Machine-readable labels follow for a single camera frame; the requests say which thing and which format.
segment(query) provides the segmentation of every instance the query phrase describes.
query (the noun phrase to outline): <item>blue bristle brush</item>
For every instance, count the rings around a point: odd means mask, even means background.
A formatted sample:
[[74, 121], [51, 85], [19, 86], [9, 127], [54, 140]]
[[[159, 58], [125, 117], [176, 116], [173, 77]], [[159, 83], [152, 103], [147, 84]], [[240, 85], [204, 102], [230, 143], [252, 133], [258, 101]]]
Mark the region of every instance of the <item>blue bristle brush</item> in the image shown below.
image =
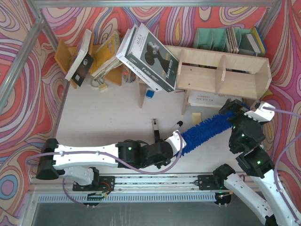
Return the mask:
[[199, 125], [196, 125], [182, 133], [182, 137], [187, 144], [182, 151], [182, 155], [184, 156], [185, 153], [191, 152], [215, 135], [231, 128], [232, 125], [227, 119], [232, 116], [234, 116], [234, 112], [228, 112], [224, 115], [217, 114], [211, 119], [206, 119]]

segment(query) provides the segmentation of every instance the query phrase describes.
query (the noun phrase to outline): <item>white floor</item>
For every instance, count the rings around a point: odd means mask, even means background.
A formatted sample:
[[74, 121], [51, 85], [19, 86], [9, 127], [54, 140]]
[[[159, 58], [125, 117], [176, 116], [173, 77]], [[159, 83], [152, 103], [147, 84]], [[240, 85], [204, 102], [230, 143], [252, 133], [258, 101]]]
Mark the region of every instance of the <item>white floor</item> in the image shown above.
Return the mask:
[[[186, 108], [181, 115], [184, 93], [155, 93], [152, 99], [145, 98], [142, 109], [138, 105], [136, 83], [125, 83], [121, 87], [109, 83], [99, 91], [89, 85], [86, 77], [80, 88], [70, 86], [56, 138], [60, 144], [71, 146], [103, 146], [126, 139], [153, 143], [151, 119], [157, 118], [162, 138], [178, 121], [183, 121], [180, 132], [193, 126], [192, 112], [201, 112], [202, 119], [218, 113], [206, 107]], [[168, 173], [212, 172], [227, 163], [236, 171], [242, 171], [228, 148], [230, 129], [219, 134], [182, 157]], [[130, 169], [97, 167], [101, 173], [134, 173]], [[158, 171], [148, 167], [147, 171]]]

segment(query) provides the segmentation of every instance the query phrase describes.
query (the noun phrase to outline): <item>colorful patterned wall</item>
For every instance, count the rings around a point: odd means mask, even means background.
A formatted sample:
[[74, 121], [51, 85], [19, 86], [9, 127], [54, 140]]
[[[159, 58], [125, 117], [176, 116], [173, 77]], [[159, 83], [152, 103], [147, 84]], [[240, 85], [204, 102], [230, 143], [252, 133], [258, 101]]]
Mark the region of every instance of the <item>colorful patterned wall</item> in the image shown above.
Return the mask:
[[[0, 83], [33, 22], [23, 0], [0, 0]], [[49, 138], [65, 84], [52, 47], [40, 34], [0, 115], [0, 226], [20, 222], [36, 170], [24, 161]]]
[[[272, 104], [300, 113], [300, 3], [282, 4], [279, 17], [266, 37], [268, 57], [273, 72], [270, 92], [265, 96]], [[0, 82], [32, 25], [32, 16], [22, 0], [0, 0]], [[169, 45], [191, 46], [198, 27], [234, 25], [251, 28], [258, 24], [265, 8], [48, 8], [43, 13], [59, 39], [69, 46], [78, 43], [86, 28], [101, 43], [112, 31], [124, 35], [133, 24], [144, 23]], [[54, 53], [41, 34], [31, 52], [23, 73], [0, 116], [0, 225], [16, 225], [24, 207], [22, 200], [28, 189], [28, 178], [35, 169], [24, 159], [40, 151], [50, 136], [61, 103], [65, 81], [54, 61]], [[291, 140], [299, 124], [291, 117], [278, 115], [265, 127], [269, 152], [277, 157]], [[290, 185], [290, 193], [300, 209], [301, 157], [292, 147], [283, 158], [281, 175]]]
[[58, 39], [68, 46], [76, 45], [87, 28], [94, 31], [94, 44], [98, 44], [116, 29], [123, 37], [128, 28], [144, 23], [163, 44], [191, 47], [198, 27], [251, 28], [259, 23], [265, 8], [45, 8], [42, 12]]
[[[301, 1], [283, 0], [265, 43], [272, 83], [263, 98], [276, 108], [301, 114]], [[301, 121], [277, 114], [264, 127], [265, 145], [276, 161], [284, 147], [301, 132]], [[301, 139], [282, 156], [279, 174], [301, 210]]]

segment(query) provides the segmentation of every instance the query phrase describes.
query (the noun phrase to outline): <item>wooden bookshelf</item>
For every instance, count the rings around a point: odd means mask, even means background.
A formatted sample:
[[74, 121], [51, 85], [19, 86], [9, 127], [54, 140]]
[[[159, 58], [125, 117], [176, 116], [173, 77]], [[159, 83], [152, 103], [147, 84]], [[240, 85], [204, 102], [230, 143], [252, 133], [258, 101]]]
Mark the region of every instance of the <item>wooden bookshelf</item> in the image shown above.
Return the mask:
[[267, 91], [272, 80], [267, 58], [166, 47], [180, 61], [176, 87], [185, 90], [182, 114], [190, 90], [242, 97], [247, 99], [249, 105], [254, 105]]

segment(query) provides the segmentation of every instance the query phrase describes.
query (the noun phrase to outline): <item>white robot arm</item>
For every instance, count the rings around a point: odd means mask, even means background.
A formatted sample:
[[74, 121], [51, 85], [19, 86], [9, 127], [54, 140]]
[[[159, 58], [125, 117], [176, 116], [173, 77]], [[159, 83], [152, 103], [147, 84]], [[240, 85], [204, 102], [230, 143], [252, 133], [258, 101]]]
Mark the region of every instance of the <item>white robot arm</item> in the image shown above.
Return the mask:
[[177, 130], [165, 141], [141, 146], [141, 141], [126, 140], [117, 144], [99, 147], [71, 147], [60, 145], [56, 139], [49, 139], [42, 148], [42, 153], [59, 153], [41, 157], [37, 170], [37, 179], [53, 180], [65, 178], [77, 182], [81, 186], [98, 185], [95, 181], [98, 170], [85, 168], [95, 165], [126, 168], [115, 159], [121, 159], [135, 168], [155, 165], [160, 168], [168, 165], [170, 160], [180, 151], [180, 138]]
[[261, 125], [270, 121], [275, 109], [274, 106], [261, 102], [255, 109], [248, 111], [237, 101], [226, 103], [220, 113], [235, 111], [235, 116], [229, 119], [233, 124], [232, 134], [229, 140], [230, 151], [241, 153], [236, 159], [239, 166], [257, 184], [266, 200], [250, 189], [235, 174], [235, 171], [227, 164], [218, 167], [214, 172], [218, 186], [225, 186], [233, 191], [266, 226], [297, 226], [301, 224], [301, 214], [294, 206], [287, 192], [280, 183], [277, 189], [274, 180], [274, 164], [269, 155], [260, 146], [265, 139]]

